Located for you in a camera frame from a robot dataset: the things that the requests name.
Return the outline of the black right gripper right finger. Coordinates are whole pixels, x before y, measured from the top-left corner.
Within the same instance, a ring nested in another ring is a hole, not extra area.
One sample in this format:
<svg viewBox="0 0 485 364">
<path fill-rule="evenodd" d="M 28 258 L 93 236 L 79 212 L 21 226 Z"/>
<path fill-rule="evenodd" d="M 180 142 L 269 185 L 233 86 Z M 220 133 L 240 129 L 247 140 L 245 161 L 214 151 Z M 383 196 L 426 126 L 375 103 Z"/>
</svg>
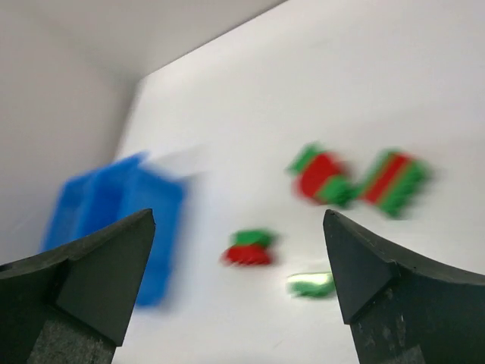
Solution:
<svg viewBox="0 0 485 364">
<path fill-rule="evenodd" d="M 359 362 L 484 362 L 483 275 L 422 256 L 331 209 L 323 230 Z"/>
</svg>

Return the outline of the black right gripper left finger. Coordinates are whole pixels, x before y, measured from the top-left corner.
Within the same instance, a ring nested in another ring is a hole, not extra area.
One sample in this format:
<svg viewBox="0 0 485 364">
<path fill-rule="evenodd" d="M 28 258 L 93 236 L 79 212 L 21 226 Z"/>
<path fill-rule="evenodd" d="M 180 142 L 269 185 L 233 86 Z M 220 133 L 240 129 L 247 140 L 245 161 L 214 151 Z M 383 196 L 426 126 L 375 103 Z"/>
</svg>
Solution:
<svg viewBox="0 0 485 364">
<path fill-rule="evenodd" d="M 155 235 L 151 209 L 1 266 L 3 363 L 110 363 Z"/>
</svg>

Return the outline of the green curved lego piece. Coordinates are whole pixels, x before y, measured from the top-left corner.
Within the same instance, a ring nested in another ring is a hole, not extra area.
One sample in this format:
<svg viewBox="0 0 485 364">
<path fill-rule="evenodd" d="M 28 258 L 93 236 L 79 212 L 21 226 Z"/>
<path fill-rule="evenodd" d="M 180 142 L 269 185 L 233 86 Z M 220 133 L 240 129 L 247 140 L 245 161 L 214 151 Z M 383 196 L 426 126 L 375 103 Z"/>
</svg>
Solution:
<svg viewBox="0 0 485 364">
<path fill-rule="evenodd" d="M 335 290 L 333 275 L 330 271 L 306 272 L 290 275 L 286 287 L 294 297 L 320 299 Z"/>
</svg>

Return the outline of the green red striped lego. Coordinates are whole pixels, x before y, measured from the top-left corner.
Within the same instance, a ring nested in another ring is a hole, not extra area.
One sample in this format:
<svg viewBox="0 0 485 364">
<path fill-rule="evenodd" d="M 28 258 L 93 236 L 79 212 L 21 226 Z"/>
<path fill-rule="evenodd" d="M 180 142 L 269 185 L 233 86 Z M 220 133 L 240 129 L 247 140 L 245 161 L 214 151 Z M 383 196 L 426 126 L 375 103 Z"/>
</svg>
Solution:
<svg viewBox="0 0 485 364">
<path fill-rule="evenodd" d="M 385 149 L 366 171 L 355 196 L 386 216 L 399 218 L 430 176 L 430 166 L 423 160 L 401 150 Z"/>
</svg>

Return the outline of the red studded lego brick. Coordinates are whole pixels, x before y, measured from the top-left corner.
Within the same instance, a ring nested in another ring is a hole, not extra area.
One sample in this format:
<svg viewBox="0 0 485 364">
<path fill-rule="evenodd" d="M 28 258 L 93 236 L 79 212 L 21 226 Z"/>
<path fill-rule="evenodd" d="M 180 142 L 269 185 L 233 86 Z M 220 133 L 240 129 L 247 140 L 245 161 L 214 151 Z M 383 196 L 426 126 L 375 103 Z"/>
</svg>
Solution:
<svg viewBox="0 0 485 364">
<path fill-rule="evenodd" d="M 269 252 L 256 244 L 231 246 L 222 254 L 221 258 L 227 264 L 236 265 L 270 265 L 272 263 Z"/>
</svg>

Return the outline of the green sloped lego brick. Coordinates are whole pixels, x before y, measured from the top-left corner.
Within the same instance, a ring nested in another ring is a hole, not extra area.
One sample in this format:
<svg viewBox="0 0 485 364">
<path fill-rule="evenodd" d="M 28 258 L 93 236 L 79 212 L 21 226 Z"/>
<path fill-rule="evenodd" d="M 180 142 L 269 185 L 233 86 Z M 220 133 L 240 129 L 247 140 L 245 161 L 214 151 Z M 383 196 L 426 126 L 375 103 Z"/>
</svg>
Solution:
<svg viewBox="0 0 485 364">
<path fill-rule="evenodd" d="M 268 248 L 277 239 L 277 234 L 268 229 L 243 229 L 232 235 L 232 244 L 237 246 L 258 245 Z"/>
</svg>

